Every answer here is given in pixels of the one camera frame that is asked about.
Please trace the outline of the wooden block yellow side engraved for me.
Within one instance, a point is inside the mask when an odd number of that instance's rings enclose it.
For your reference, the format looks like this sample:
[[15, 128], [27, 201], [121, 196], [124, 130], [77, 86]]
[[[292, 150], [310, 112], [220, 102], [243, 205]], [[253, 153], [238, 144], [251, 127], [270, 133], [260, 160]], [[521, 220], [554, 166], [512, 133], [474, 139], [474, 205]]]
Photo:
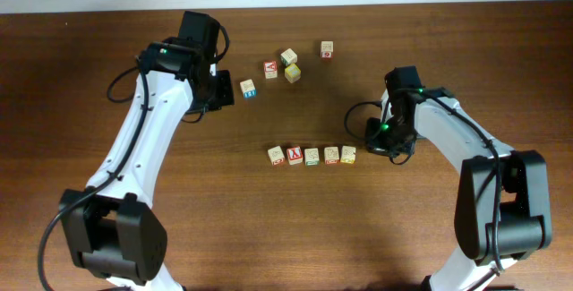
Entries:
[[354, 164], [356, 159], [356, 147], [343, 146], [340, 153], [340, 162]]

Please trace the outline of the wooden block red side engraved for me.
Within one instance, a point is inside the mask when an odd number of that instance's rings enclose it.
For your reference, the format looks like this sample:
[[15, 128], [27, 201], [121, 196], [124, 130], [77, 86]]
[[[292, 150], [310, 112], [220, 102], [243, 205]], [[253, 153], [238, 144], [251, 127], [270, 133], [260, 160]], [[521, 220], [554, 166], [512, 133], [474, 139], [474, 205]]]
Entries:
[[325, 164], [337, 164], [340, 161], [339, 149], [337, 146], [330, 146], [324, 148]]

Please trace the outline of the wooden block green letter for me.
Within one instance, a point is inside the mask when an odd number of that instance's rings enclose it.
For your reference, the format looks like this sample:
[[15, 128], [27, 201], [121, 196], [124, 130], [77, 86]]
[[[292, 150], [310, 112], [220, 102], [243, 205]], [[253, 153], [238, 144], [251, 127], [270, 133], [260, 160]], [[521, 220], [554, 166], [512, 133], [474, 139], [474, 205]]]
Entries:
[[320, 152], [318, 148], [304, 150], [304, 163], [306, 166], [316, 166], [320, 163]]

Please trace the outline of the wooden block red bottom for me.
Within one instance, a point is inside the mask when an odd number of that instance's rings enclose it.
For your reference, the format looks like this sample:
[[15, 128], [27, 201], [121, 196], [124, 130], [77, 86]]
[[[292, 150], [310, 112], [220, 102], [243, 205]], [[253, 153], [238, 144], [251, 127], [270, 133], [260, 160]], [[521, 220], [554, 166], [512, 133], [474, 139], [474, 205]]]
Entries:
[[280, 146], [268, 149], [269, 160], [272, 166], [276, 166], [285, 162], [286, 157]]

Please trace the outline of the wooden block red letter Y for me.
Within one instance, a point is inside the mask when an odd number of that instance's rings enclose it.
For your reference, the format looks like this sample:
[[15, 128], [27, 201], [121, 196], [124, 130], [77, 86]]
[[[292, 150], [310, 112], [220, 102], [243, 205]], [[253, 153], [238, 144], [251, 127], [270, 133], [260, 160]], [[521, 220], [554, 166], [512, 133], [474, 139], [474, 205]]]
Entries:
[[286, 150], [286, 156], [290, 166], [304, 162], [304, 154], [300, 146], [288, 148]]

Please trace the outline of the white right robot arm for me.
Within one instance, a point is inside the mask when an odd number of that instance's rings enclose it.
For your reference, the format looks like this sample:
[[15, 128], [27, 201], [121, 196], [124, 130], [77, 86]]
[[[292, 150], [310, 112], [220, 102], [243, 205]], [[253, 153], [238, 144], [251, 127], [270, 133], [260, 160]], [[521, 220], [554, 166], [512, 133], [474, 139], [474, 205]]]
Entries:
[[459, 174], [458, 244], [424, 278], [422, 290], [484, 290], [505, 269], [551, 244], [547, 166], [539, 152], [497, 140], [443, 88], [387, 90], [377, 104], [381, 143], [374, 153], [410, 156], [423, 137]]

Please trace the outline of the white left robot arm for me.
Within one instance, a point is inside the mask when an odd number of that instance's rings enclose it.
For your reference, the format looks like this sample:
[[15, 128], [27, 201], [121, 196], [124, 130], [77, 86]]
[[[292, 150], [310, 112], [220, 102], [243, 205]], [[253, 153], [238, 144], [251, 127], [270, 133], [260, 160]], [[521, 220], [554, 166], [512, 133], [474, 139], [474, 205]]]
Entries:
[[184, 116], [234, 102], [216, 48], [155, 42], [136, 59], [136, 87], [112, 148], [81, 191], [66, 190], [55, 220], [73, 264], [115, 290], [180, 290], [164, 263], [167, 231], [152, 211], [158, 171]]

